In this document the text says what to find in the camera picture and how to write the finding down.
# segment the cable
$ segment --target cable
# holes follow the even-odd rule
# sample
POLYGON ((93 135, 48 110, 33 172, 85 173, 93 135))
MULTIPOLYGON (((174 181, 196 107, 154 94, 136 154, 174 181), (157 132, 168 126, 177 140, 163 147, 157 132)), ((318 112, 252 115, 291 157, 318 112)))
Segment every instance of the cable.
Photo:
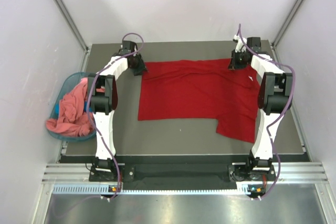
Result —
MULTIPOLYGON (((138 36, 140 39, 141 39, 141 47, 136 50, 135 52, 131 52, 129 54, 126 54, 126 55, 123 55, 123 56, 120 56, 118 59, 114 60, 111 64, 109 64, 108 66, 106 66, 105 68, 101 69, 100 71, 98 71, 98 73, 96 74, 94 80, 93 80, 93 83, 92 83, 92 86, 91 86, 91 89, 90 89, 90 93, 88 95, 88 102, 87 102, 87 105, 86 105, 86 111, 90 111, 89 108, 90 108, 90 102, 91 102, 91 98, 92 98, 92 93, 93 93, 93 90, 94 88, 96 87, 96 82, 97 82, 97 79, 99 77, 99 75, 109 69, 116 61, 122 59, 122 58, 125 58, 125 57, 128 57, 128 56, 132 56, 136 53, 138 53, 140 50, 142 50, 143 48, 143 45, 144 45, 144 40, 143 38, 141 37, 141 35, 137 34, 137 33, 128 33, 126 35, 124 35, 124 37, 122 37, 122 41, 124 41, 125 37, 129 36, 129 35, 136 35, 138 36)), ((117 169, 117 190, 115 191, 115 193, 113 194, 113 196, 110 198, 111 199, 114 199, 116 196, 117 196, 117 193, 120 191, 120 170, 119 170, 119 166, 118 166, 118 162, 117 160, 115 159, 113 153, 111 152, 110 148, 107 146, 107 144, 105 143, 104 141, 104 138, 101 134, 101 132, 99 131, 99 129, 97 129, 97 126, 96 124, 94 123, 94 121, 91 119, 90 116, 88 116, 88 119, 89 119, 89 122, 92 124, 92 126, 96 129, 96 131, 98 132, 98 134, 100 135, 100 138, 106 148, 106 150, 109 152, 109 154, 111 155, 112 159, 113 159, 113 162, 115 164, 115 168, 117 169)), ((90 195, 82 200, 80 200, 79 202, 77 202, 76 204, 72 205, 67 211, 65 211, 62 215, 56 215, 55 213, 55 204, 54 204, 54 201, 51 203, 52 204, 52 210, 53 210, 53 215, 55 216, 55 218, 57 219, 61 219, 63 218, 65 215, 67 215, 70 211, 72 211, 75 207, 77 207, 79 204, 83 203, 84 201, 88 200, 88 199, 92 199, 92 198, 100 198, 101 196, 100 195, 90 195)))
POLYGON ((276 158, 277 158, 277 161, 278 161, 278 167, 279 167, 279 168, 278 168, 278 173, 277 173, 277 176, 276 176, 276 178, 275 178, 273 184, 270 186, 270 188, 268 189, 268 191, 267 191, 263 196, 261 196, 261 198, 260 198, 260 200, 261 200, 261 199, 265 198, 265 197, 266 197, 266 196, 273 190, 275 184, 277 183, 277 181, 278 181, 278 179, 279 179, 280 171, 281 171, 281 160, 280 160, 280 156, 279 156, 279 154, 278 154, 278 152, 277 152, 277 150, 276 150, 276 148, 275 148, 275 146, 274 146, 274 140, 273 140, 273 137, 272 137, 272 135, 271 135, 271 132, 269 131, 269 128, 270 128, 271 126, 273 126, 274 124, 276 124, 276 123, 277 123, 277 122, 284 116, 284 114, 285 114, 286 111, 288 110, 288 108, 289 108, 289 106, 290 106, 290 104, 291 104, 291 102, 292 102, 292 99, 293 99, 293 94, 294 94, 294 89, 295 89, 295 80, 296 80, 296 76, 295 76, 295 71, 294 71, 294 69, 293 69, 291 66, 289 66, 289 65, 285 65, 285 64, 281 64, 281 63, 278 63, 278 62, 273 61, 273 60, 268 60, 268 59, 266 59, 266 58, 260 56, 260 55, 257 54, 256 52, 254 52, 252 49, 250 49, 250 48, 247 46, 247 44, 244 42, 244 40, 243 40, 243 37, 242 37, 242 31, 241 31, 241 26, 242 26, 242 25, 239 24, 239 27, 238 27, 238 33, 237 33, 237 34, 239 34, 239 37, 240 37, 240 39, 241 39, 243 45, 246 47, 246 49, 247 49, 249 52, 251 52, 251 54, 255 55, 256 57, 258 57, 258 58, 260 58, 260 59, 267 60, 267 61, 269 61, 269 62, 271 62, 271 63, 273 63, 273 64, 275 64, 275 65, 278 65, 278 66, 282 66, 282 67, 288 68, 288 69, 292 72, 292 78, 293 78, 293 79, 292 79, 292 88, 291 88, 291 90, 290 90, 289 98, 288 98, 288 101, 287 101, 287 103, 286 103, 284 109, 282 110, 282 112, 280 113, 280 115, 278 116, 278 118, 276 118, 276 119, 274 120, 274 122, 270 123, 270 124, 266 127, 266 130, 267 130, 269 139, 270 139, 270 141, 271 141, 272 151, 274 152, 274 154, 275 154, 275 156, 276 156, 276 158))

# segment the laundry basket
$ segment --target laundry basket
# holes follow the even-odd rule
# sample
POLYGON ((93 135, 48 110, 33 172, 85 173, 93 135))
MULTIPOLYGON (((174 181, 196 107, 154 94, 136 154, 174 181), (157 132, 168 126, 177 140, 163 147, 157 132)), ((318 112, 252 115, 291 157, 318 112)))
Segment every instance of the laundry basket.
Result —
MULTIPOLYGON (((63 98, 63 96, 66 93, 69 93, 80 82, 80 80, 82 78, 87 77, 88 75, 89 75, 89 73, 78 72, 78 73, 74 73, 74 74, 70 75, 65 80, 65 82, 63 83, 63 86, 62 86, 62 88, 61 88, 61 90, 58 94, 58 97, 56 99, 54 108, 51 111, 50 118, 58 119, 58 114, 55 112, 56 105, 59 104, 59 101, 63 98)), ((48 130, 48 132, 52 137, 57 138, 57 139, 62 140, 62 141, 67 141, 67 142, 83 142, 83 141, 87 141, 87 140, 95 137, 95 135, 96 135, 95 130, 87 136, 79 136, 79 137, 63 136, 61 134, 52 132, 50 130, 48 130)))

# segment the pink cloth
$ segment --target pink cloth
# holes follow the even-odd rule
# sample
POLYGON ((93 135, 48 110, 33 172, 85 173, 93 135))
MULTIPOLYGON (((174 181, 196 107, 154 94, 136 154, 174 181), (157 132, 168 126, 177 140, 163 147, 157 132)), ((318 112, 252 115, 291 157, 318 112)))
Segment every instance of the pink cloth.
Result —
POLYGON ((58 119, 48 119, 47 129, 63 136, 87 136, 93 131, 84 104, 88 90, 88 78, 81 79, 74 89, 59 101, 58 119))

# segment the folded fabric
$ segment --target folded fabric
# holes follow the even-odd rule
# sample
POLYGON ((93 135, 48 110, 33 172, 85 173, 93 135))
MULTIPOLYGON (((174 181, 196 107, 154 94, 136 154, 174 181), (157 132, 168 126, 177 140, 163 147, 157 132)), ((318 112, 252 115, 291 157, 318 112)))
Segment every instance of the folded fabric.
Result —
POLYGON ((259 92, 256 71, 250 66, 228 70, 229 62, 146 62, 138 120, 217 119, 217 133, 254 143, 259 92))
POLYGON ((84 111, 88 78, 81 79, 74 89, 59 101, 58 119, 48 119, 47 129, 63 136, 86 136, 93 131, 88 114, 84 111))

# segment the purple cable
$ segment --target purple cable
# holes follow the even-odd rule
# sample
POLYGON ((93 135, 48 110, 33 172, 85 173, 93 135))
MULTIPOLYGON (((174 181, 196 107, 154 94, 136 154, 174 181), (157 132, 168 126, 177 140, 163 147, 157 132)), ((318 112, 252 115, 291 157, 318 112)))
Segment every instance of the purple cable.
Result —
POLYGON ((276 176, 276 178, 275 178, 273 184, 270 186, 270 188, 268 189, 268 191, 267 191, 263 196, 261 196, 261 198, 260 198, 260 199, 263 199, 263 198, 265 198, 265 197, 266 197, 266 196, 273 190, 275 184, 277 183, 277 181, 278 181, 278 179, 279 179, 280 171, 281 171, 281 160, 280 160, 280 156, 279 156, 279 154, 278 154, 278 152, 277 152, 277 150, 276 150, 276 148, 275 148, 275 146, 274 146, 274 140, 273 140, 273 138, 272 138, 271 132, 269 131, 269 128, 270 128, 272 125, 276 124, 276 123, 277 123, 277 122, 284 116, 285 112, 288 110, 288 108, 289 108, 289 106, 290 106, 290 103, 292 102, 292 99, 293 99, 296 76, 295 76, 295 71, 294 71, 294 69, 293 69, 291 66, 289 66, 289 65, 285 65, 285 64, 281 64, 281 63, 278 63, 278 62, 273 61, 273 60, 266 59, 266 58, 260 56, 259 54, 257 54, 256 52, 254 52, 252 49, 250 49, 250 48, 246 45, 246 43, 244 42, 244 40, 243 40, 243 37, 242 37, 242 31, 241 31, 241 26, 242 26, 242 25, 239 24, 239 28, 238 28, 238 33, 237 33, 237 35, 239 34, 240 39, 241 39, 243 45, 246 47, 246 49, 247 49, 248 51, 251 52, 251 54, 257 56, 257 57, 260 58, 260 59, 267 60, 267 61, 269 61, 269 62, 271 62, 271 63, 273 63, 273 64, 275 64, 275 65, 278 65, 278 66, 282 66, 282 67, 288 68, 288 69, 292 72, 292 76, 293 76, 292 87, 291 87, 291 90, 290 90, 290 94, 289 94, 288 101, 287 101, 287 103, 286 103, 284 109, 282 110, 282 112, 280 113, 280 115, 278 116, 278 118, 276 118, 276 119, 274 120, 274 122, 270 123, 270 124, 266 127, 267 133, 268 133, 268 135, 269 135, 269 139, 270 139, 270 141, 271 141, 272 151, 274 152, 274 154, 275 154, 275 156, 276 156, 276 158, 277 158, 277 160, 278 160, 278 167, 279 167, 279 168, 278 168, 278 173, 277 173, 277 176, 276 176))
MULTIPOLYGON (((139 35, 139 34, 137 34, 137 33, 128 33, 128 34, 126 34, 124 37, 122 37, 122 41, 124 41, 125 37, 127 37, 127 36, 129 36, 129 35, 137 35, 137 36, 141 39, 141 47, 140 47, 138 50, 136 50, 135 52, 131 52, 131 53, 129 53, 129 54, 120 56, 118 59, 114 60, 110 65, 108 65, 108 66, 106 66, 105 68, 103 68, 103 69, 101 69, 100 71, 98 71, 98 73, 96 74, 96 76, 95 76, 95 78, 94 78, 94 80, 93 80, 93 83, 92 83, 92 86, 91 86, 91 89, 90 89, 90 93, 89 93, 89 96, 88 96, 88 102, 87 102, 87 105, 86 105, 86 111, 89 111, 89 108, 90 108, 90 102, 91 102, 91 97, 92 97, 92 93, 93 93, 94 88, 96 87, 96 82, 97 82, 97 79, 98 79, 99 75, 100 75, 103 71, 109 69, 109 68, 110 68, 116 61, 118 61, 118 60, 120 60, 120 59, 122 59, 122 58, 128 57, 128 56, 134 55, 134 54, 136 54, 137 52, 139 52, 139 51, 143 48, 144 40, 143 40, 143 38, 141 37, 141 35, 139 35)), ((110 200, 112 200, 112 199, 114 199, 114 198, 116 197, 117 193, 120 191, 120 170, 119 170, 118 162, 117 162, 117 160, 115 159, 115 157, 114 157, 113 153, 111 152, 110 148, 109 148, 109 147, 107 146, 107 144, 105 143, 104 138, 103 138, 103 136, 102 136, 100 130, 97 129, 96 124, 94 123, 94 121, 91 119, 91 117, 88 116, 88 118, 89 118, 89 121, 90 121, 90 123, 92 124, 92 126, 96 129, 96 131, 97 131, 98 134, 100 135, 100 138, 101 138, 101 140, 103 141, 103 144, 104 144, 105 148, 106 148, 107 151, 110 153, 110 155, 111 155, 111 157, 112 157, 112 159, 113 159, 113 162, 114 162, 114 164, 115 164, 115 167, 116 167, 116 169, 117 169, 117 174, 118 174, 118 176, 117 176, 117 180, 118 180, 118 181, 117 181, 117 191, 115 191, 115 193, 113 194, 113 196, 110 198, 110 200)), ((71 207, 70 207, 64 214, 62 214, 62 215, 56 215, 56 214, 55 214, 55 204, 54 204, 54 202, 52 202, 52 210, 53 210, 53 213, 52 213, 52 214, 53 214, 57 219, 61 219, 61 218, 63 218, 65 215, 67 215, 70 211, 72 211, 75 207, 77 207, 79 204, 82 204, 84 201, 86 201, 86 200, 88 200, 88 199, 92 199, 92 198, 100 198, 100 195, 90 195, 90 196, 88 196, 88 197, 86 197, 86 198, 80 200, 79 202, 77 202, 76 204, 74 204, 73 206, 71 206, 71 207)))

